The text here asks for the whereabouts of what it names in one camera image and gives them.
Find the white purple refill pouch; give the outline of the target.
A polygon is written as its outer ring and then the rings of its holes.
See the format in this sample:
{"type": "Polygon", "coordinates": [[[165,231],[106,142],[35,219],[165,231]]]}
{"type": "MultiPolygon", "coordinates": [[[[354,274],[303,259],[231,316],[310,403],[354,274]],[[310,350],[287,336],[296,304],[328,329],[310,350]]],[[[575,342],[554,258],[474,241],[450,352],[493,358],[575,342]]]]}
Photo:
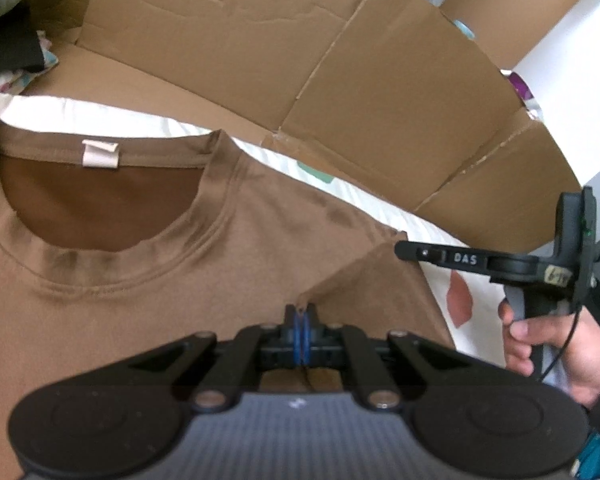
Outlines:
{"type": "Polygon", "coordinates": [[[524,103],[524,107],[526,108],[529,116],[534,120],[542,122],[544,120],[542,108],[540,107],[538,100],[535,99],[535,96],[528,84],[514,70],[501,70],[501,74],[512,85],[517,93],[518,98],[524,103]]]}

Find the detergent bottle teal cap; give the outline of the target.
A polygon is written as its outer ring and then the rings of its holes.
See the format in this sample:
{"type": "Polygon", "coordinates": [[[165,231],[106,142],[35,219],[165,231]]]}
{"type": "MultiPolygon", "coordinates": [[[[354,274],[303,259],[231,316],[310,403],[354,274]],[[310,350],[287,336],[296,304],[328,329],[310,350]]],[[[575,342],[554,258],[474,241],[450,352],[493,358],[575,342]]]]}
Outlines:
{"type": "Polygon", "coordinates": [[[464,36],[466,36],[469,40],[474,41],[476,39],[476,34],[472,31],[472,29],[463,23],[460,20],[454,20],[453,24],[459,29],[464,36]]]}

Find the flattened cardboard box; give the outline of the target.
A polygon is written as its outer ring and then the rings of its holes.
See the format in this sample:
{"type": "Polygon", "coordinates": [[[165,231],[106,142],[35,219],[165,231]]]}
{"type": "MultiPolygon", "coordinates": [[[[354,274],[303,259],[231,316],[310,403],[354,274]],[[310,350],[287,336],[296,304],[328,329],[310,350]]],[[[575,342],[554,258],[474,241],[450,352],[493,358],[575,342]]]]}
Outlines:
{"type": "Polygon", "coordinates": [[[543,246],[579,189],[514,86],[426,0],[29,2],[60,61],[35,93],[222,128],[470,246],[543,246]]]}

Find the upright cardboard sheet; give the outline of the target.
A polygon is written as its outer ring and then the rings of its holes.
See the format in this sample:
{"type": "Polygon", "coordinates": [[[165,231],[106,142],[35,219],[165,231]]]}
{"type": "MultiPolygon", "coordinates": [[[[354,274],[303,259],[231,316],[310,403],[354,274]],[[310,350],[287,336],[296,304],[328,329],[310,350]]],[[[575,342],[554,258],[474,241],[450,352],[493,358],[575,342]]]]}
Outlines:
{"type": "Polygon", "coordinates": [[[512,68],[579,0],[444,0],[440,9],[466,25],[498,67],[512,68]]]}

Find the black cloth under pillow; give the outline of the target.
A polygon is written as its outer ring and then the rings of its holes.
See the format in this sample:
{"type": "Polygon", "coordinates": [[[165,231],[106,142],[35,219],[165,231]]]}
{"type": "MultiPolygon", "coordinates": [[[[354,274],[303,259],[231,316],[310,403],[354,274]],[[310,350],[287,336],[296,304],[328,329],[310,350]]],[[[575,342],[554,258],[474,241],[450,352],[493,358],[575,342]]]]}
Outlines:
{"type": "Polygon", "coordinates": [[[0,73],[5,70],[44,70],[44,54],[27,0],[0,16],[0,73]]]}

